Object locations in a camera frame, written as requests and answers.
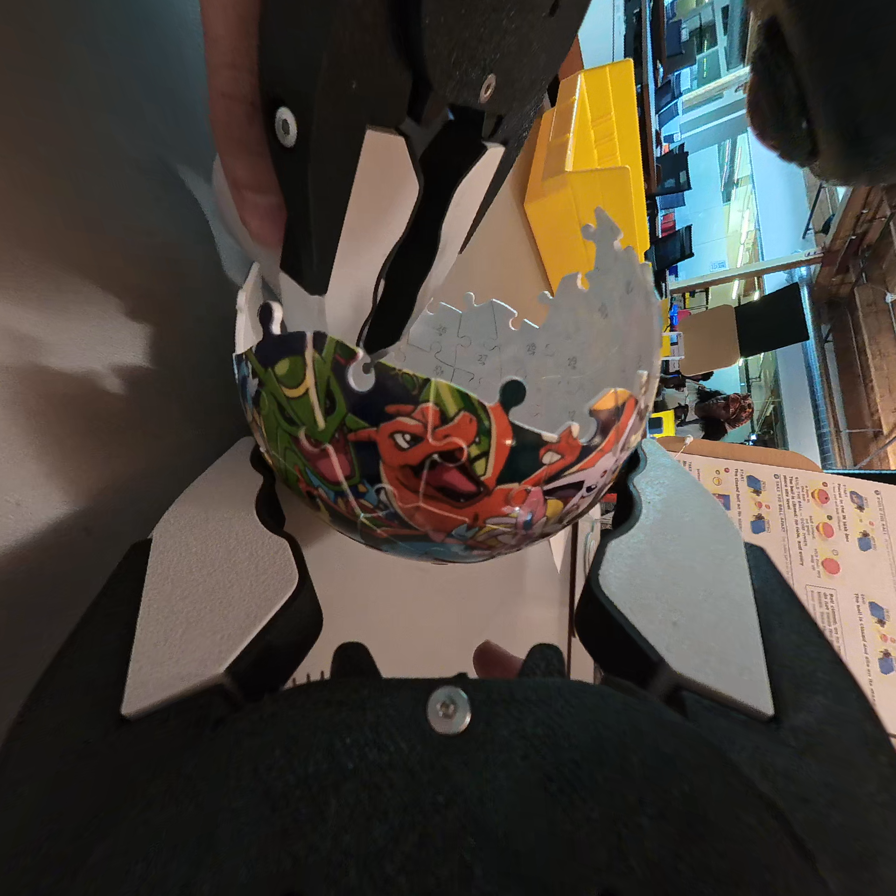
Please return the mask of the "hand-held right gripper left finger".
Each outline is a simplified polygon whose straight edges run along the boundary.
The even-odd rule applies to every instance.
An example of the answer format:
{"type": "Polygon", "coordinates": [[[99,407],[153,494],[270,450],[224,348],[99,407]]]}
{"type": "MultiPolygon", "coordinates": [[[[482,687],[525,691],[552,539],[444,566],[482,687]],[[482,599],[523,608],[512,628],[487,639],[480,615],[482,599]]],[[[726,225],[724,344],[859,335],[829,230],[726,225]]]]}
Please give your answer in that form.
{"type": "Polygon", "coordinates": [[[261,699],[285,687],[322,624],[275,477],[244,438],[151,533],[122,714],[135,719],[217,686],[261,699]]]}

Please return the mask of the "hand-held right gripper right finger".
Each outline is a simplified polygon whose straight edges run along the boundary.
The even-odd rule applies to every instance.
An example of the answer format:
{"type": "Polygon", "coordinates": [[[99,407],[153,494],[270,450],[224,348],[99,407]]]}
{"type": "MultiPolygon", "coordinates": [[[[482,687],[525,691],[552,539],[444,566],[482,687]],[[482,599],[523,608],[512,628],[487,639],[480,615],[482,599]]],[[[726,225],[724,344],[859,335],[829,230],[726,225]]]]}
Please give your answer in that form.
{"type": "Polygon", "coordinates": [[[774,703],[745,543],[655,440],[616,482],[575,632],[599,671],[660,700],[690,692],[767,721],[774,703]]]}

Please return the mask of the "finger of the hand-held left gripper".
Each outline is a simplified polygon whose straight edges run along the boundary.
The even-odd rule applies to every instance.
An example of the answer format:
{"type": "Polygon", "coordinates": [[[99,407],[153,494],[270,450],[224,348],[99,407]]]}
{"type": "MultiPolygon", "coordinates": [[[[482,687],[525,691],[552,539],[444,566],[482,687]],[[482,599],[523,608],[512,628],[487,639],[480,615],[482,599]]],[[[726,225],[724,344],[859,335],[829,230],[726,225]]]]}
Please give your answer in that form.
{"type": "Polygon", "coordinates": [[[419,191],[404,137],[368,128],[346,211],[338,213],[332,201],[324,207],[341,224],[327,287],[300,279],[298,249],[303,241],[283,244],[279,295],[287,330],[319,330],[359,345],[382,290],[386,262],[407,229],[419,191]]]}
{"type": "Polygon", "coordinates": [[[386,355],[404,340],[446,279],[473,226],[505,148],[484,140],[485,115],[449,106],[431,126],[405,132],[419,195],[375,289],[365,352],[386,355]]]}

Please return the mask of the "colourful puzzle ball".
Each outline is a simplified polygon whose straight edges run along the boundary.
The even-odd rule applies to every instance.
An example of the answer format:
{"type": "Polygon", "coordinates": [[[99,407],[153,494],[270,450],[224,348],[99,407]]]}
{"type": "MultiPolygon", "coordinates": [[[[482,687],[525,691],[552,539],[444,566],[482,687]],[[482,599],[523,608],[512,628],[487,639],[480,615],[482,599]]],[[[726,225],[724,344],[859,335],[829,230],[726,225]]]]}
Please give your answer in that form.
{"type": "Polygon", "coordinates": [[[376,361],[290,328],[254,263],[234,373],[279,483],[335,531],[426,562],[484,562],[578,521],[644,440],[662,342],[650,265],[602,208],[581,234],[591,268],[539,297],[542,325],[468,293],[376,361]]]}

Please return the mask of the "person's left hand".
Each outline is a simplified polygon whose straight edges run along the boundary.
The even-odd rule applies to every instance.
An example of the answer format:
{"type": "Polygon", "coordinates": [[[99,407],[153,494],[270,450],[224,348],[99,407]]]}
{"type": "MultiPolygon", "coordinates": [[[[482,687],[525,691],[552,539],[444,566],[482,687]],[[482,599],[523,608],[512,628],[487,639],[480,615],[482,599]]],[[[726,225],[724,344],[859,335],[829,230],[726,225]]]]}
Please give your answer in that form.
{"type": "Polygon", "coordinates": [[[267,144],[259,84],[260,1],[201,1],[210,124],[248,235],[280,250],[286,207],[267,144]]]}

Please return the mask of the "person's right hand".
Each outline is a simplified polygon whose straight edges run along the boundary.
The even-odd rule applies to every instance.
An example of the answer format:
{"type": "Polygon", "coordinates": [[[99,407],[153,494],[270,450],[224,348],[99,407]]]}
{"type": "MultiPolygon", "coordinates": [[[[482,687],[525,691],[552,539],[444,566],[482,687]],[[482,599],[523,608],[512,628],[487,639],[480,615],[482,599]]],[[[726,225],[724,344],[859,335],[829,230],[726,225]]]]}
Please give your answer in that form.
{"type": "Polygon", "coordinates": [[[484,641],[476,646],[472,662],[477,678],[508,680],[519,676],[523,658],[492,641],[484,641]]]}

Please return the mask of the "yellow plastic bin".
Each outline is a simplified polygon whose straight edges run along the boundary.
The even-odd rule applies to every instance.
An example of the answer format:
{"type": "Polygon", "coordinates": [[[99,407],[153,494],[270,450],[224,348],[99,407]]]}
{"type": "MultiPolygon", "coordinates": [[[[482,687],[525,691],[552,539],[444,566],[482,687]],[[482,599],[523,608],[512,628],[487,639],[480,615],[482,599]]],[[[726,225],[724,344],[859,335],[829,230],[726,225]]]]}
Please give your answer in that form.
{"type": "Polygon", "coordinates": [[[524,209],[552,292],[585,274],[594,248],[581,230],[602,209],[640,261],[650,247],[639,107],[631,58],[573,74],[539,124],[524,209]]]}

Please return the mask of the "clipboard with paper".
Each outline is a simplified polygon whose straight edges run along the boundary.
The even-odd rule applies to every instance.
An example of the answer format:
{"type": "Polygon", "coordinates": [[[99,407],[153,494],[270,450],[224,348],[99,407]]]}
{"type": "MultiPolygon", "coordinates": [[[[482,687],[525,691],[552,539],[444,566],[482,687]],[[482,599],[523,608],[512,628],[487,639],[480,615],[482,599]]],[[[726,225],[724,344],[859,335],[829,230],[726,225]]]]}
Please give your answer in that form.
{"type": "Polygon", "coordinates": [[[807,467],[788,452],[660,441],[778,567],[895,736],[894,476],[807,467]]]}

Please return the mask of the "dark storage rack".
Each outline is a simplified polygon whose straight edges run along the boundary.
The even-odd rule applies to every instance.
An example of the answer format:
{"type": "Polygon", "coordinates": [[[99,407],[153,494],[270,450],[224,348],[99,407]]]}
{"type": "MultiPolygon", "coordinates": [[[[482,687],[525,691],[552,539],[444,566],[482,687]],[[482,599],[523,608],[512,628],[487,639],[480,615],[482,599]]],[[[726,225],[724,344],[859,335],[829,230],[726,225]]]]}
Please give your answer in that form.
{"type": "Polygon", "coordinates": [[[678,2],[651,3],[651,41],[654,53],[654,94],[656,188],[654,197],[660,211],[671,208],[669,201],[682,196],[688,183],[685,174],[684,138],[681,120],[684,96],[691,87],[691,70],[696,65],[696,37],[700,26],[691,31],[678,16],[678,2]]]}

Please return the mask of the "tan rounded panel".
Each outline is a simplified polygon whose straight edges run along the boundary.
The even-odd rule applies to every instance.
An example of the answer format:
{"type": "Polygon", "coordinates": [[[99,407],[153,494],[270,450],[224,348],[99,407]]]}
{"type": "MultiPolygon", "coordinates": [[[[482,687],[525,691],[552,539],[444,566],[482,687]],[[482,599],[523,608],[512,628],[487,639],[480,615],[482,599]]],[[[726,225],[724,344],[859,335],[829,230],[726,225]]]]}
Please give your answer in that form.
{"type": "Polygon", "coordinates": [[[679,321],[679,371],[695,376],[725,369],[741,358],[735,307],[720,305],[679,321]]]}

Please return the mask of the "black panel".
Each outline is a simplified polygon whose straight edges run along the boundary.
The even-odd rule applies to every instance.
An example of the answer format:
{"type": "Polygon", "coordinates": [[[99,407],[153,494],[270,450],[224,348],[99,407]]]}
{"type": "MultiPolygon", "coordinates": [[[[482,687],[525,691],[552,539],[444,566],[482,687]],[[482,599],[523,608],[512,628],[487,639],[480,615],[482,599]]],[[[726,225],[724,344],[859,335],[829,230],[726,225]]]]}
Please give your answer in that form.
{"type": "Polygon", "coordinates": [[[810,339],[803,292],[790,283],[734,308],[740,357],[775,352],[810,339]]]}

